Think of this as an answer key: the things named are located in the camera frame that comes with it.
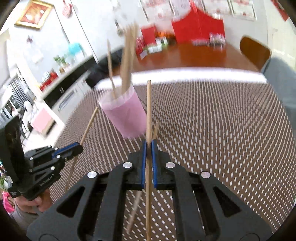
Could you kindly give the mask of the person's left hand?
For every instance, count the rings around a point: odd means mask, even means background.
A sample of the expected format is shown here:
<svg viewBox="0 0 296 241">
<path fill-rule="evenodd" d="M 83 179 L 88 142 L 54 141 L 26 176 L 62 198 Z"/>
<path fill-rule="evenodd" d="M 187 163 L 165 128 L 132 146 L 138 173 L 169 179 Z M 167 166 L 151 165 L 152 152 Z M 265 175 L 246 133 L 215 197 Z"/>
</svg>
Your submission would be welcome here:
<svg viewBox="0 0 296 241">
<path fill-rule="evenodd" d="M 37 214 L 37 210 L 40 212 L 46 211 L 53 204 L 50 190 L 46 189 L 42 194 L 32 201 L 27 200 L 23 196 L 14 198 L 15 205 L 23 212 Z"/>
</svg>

